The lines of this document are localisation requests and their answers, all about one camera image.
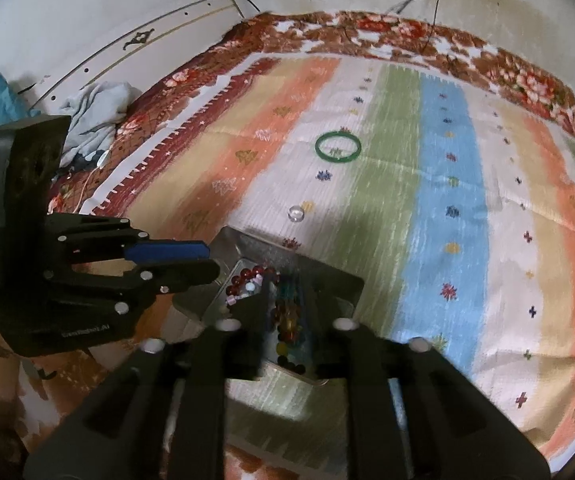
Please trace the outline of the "green jade bangle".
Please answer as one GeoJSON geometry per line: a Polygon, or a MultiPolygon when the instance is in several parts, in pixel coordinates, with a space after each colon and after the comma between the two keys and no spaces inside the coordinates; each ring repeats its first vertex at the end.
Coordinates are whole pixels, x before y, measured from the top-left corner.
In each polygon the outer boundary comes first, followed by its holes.
{"type": "Polygon", "coordinates": [[[315,151],[326,162],[347,164],[361,155],[362,143],[348,130],[329,131],[317,137],[315,151]]]}

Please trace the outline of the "silver metal tin box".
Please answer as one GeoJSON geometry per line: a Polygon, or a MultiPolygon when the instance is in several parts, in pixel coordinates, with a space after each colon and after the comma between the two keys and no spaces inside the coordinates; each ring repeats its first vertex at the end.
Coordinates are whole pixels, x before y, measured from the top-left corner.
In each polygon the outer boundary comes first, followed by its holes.
{"type": "Polygon", "coordinates": [[[264,364],[301,382],[322,386],[310,356],[304,282],[329,294],[345,318],[351,318],[365,281],[329,264],[226,226],[209,244],[220,275],[173,297],[173,307],[204,326],[240,312],[243,302],[266,292],[264,364]]]}

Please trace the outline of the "light blue crumpled cloth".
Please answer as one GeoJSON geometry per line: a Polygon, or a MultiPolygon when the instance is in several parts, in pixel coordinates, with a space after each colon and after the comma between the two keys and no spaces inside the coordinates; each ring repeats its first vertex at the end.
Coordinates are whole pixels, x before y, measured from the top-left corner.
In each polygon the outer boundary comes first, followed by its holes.
{"type": "Polygon", "coordinates": [[[75,160],[92,162],[102,157],[115,140],[118,126],[141,91],[127,82],[88,84],[67,98],[58,110],[70,117],[60,168],[75,160]]]}

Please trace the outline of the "white headboard panel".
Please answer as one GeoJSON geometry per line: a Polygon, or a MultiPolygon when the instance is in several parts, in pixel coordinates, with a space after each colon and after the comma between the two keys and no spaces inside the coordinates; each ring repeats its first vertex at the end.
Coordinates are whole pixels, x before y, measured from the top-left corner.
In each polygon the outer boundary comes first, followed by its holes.
{"type": "Polygon", "coordinates": [[[127,82],[146,91],[258,13],[249,0],[196,0],[162,10],[110,32],[19,94],[34,110],[54,114],[68,96],[89,84],[127,82]]]}

